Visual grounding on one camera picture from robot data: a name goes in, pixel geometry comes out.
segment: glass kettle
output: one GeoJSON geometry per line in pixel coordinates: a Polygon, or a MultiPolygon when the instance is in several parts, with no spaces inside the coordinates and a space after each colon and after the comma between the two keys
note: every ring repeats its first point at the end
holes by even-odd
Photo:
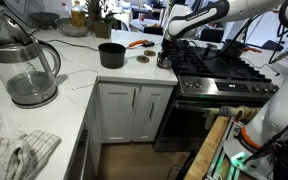
{"type": "Polygon", "coordinates": [[[58,94],[54,77],[61,66],[59,54],[50,44],[30,38],[11,17],[0,20],[11,36],[0,38],[0,79],[6,91],[21,108],[50,103],[58,94]],[[43,50],[53,57],[52,70],[43,50]]]}

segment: stainless steel stove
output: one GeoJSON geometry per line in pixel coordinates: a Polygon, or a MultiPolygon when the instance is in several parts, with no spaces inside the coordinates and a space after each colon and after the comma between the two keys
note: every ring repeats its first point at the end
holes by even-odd
{"type": "MultiPolygon", "coordinates": [[[[210,117],[203,109],[262,107],[278,91],[278,86],[246,62],[204,58],[204,51],[186,46],[169,53],[179,82],[155,138],[155,151],[196,151],[209,132],[210,117]]],[[[216,53],[211,50],[208,56],[216,53]]]]}

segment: kettle base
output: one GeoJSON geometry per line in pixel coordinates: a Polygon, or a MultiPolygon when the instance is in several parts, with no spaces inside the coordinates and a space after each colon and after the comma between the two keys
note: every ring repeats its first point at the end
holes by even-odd
{"type": "Polygon", "coordinates": [[[41,103],[37,103],[37,104],[19,104],[19,103],[15,102],[13,99],[12,99],[12,101],[19,108],[34,109],[34,108],[38,108],[38,107],[41,107],[41,106],[45,106],[46,104],[52,102],[57,97],[57,95],[58,95],[58,89],[56,87],[56,90],[55,90],[54,94],[51,97],[49,97],[46,101],[43,101],[41,103]]]}

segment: oven door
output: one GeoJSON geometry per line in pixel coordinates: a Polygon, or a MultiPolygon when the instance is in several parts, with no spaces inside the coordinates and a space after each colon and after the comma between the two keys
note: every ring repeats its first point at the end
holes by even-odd
{"type": "Polygon", "coordinates": [[[208,116],[205,108],[241,105],[258,107],[255,103],[220,101],[179,101],[172,98],[165,111],[154,142],[155,151],[199,150],[217,116],[208,116]]]}

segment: wooden floor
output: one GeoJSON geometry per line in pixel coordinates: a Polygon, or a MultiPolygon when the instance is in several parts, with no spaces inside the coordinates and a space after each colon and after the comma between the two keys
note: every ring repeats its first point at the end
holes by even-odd
{"type": "MultiPolygon", "coordinates": [[[[152,144],[103,145],[98,179],[166,180],[173,165],[183,165],[189,152],[154,152],[152,144]]],[[[174,168],[170,180],[179,168],[174,168]]]]}

